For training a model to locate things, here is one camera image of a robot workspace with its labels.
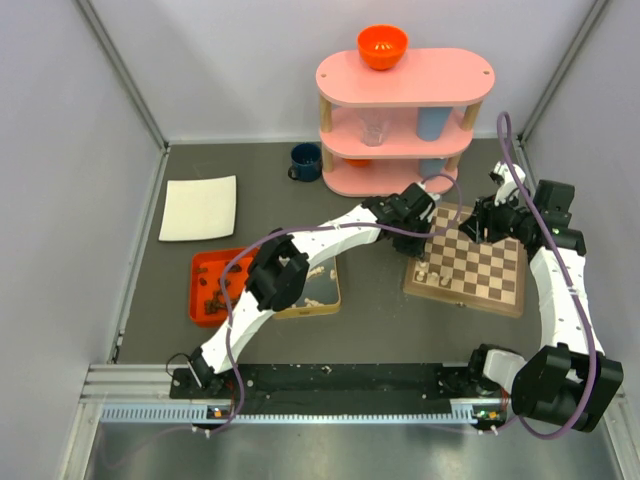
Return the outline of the white rook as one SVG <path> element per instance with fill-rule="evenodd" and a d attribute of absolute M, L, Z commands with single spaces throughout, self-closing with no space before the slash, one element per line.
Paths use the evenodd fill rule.
<path fill-rule="evenodd" d="M 425 283 L 428 274 L 427 262 L 416 262 L 414 268 L 414 281 L 418 283 Z"/>

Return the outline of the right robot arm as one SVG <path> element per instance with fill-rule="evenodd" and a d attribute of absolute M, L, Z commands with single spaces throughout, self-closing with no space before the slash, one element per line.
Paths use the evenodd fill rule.
<path fill-rule="evenodd" d="M 514 239 L 527 253 L 536 282 L 541 347 L 530 359 L 497 346 L 474 350 L 467 370 L 469 388 L 487 396 L 502 387 L 522 418 L 592 431 L 624 378 L 620 362 L 604 355 L 591 321 L 584 290 L 586 244 L 570 228 L 575 189 L 542 180 L 531 206 L 520 205 L 513 181 L 492 176 L 498 190 L 477 199 L 460 231 L 476 243 Z"/>

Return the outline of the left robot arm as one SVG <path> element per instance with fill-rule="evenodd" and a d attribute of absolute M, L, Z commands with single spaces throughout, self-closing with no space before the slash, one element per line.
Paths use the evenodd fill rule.
<path fill-rule="evenodd" d="M 391 238 L 400 253 L 424 250 L 441 196 L 412 183 L 403 192 L 369 197 L 346 214 L 316 227 L 277 229 L 237 254 L 223 268 L 221 294 L 227 318 L 189 357 L 192 384 L 205 396 L 226 387 L 226 371 L 260 327 L 302 295 L 310 270 L 350 249 Z"/>

